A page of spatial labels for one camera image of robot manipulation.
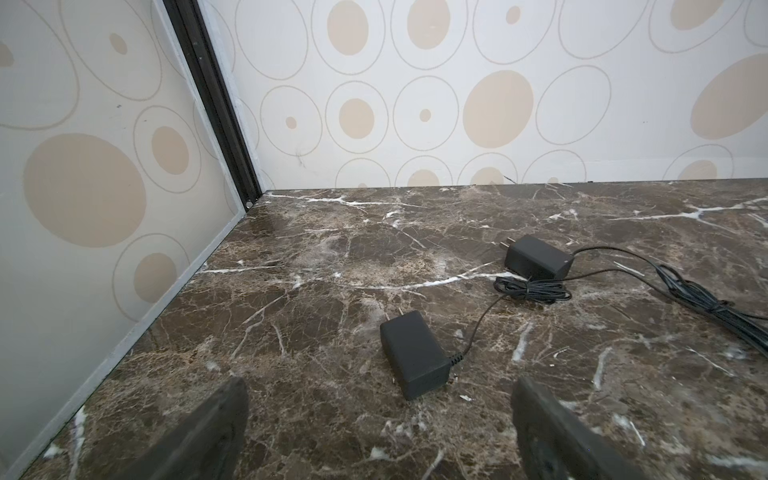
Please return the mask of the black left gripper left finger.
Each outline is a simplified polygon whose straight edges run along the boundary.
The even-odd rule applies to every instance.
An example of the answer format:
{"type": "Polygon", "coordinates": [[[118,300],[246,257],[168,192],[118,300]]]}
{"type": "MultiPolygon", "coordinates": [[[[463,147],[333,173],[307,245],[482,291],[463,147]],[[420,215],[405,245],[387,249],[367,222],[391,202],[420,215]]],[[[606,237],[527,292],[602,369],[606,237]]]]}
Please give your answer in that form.
{"type": "Polygon", "coordinates": [[[231,479],[249,415],[245,381],[232,377],[116,479],[231,479]]]}

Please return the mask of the black power adapter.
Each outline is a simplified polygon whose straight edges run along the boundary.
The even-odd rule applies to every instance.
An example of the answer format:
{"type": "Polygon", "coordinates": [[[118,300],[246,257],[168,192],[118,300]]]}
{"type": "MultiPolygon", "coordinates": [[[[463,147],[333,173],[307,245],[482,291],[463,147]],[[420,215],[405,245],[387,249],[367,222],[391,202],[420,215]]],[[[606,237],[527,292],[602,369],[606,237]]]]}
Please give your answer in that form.
{"type": "Polygon", "coordinates": [[[414,400],[448,382],[449,356],[420,312],[411,311],[382,323],[380,339],[406,400],[414,400]]]}
{"type": "Polygon", "coordinates": [[[573,254],[532,235],[507,239],[500,246],[505,249],[505,268],[526,280],[562,280],[574,262],[573,254]]]}

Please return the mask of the black vertical frame post left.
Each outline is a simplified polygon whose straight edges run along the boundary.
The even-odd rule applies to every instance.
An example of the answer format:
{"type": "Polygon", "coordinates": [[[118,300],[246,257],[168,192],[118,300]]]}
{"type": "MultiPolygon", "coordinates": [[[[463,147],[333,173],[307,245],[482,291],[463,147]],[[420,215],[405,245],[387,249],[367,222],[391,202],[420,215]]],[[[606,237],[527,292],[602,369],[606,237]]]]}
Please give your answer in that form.
{"type": "Polygon", "coordinates": [[[197,1],[162,2],[192,74],[241,203],[251,208],[263,195],[202,7],[197,1]]]}

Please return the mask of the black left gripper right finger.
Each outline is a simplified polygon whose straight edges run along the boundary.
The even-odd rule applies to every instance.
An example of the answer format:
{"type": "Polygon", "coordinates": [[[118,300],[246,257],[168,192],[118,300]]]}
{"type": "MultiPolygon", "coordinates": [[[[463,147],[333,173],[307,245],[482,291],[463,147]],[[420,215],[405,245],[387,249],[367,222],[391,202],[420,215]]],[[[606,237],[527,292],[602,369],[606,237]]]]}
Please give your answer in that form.
{"type": "Polygon", "coordinates": [[[515,381],[511,408],[522,467],[529,479],[645,477],[532,379],[520,377],[515,381]]]}

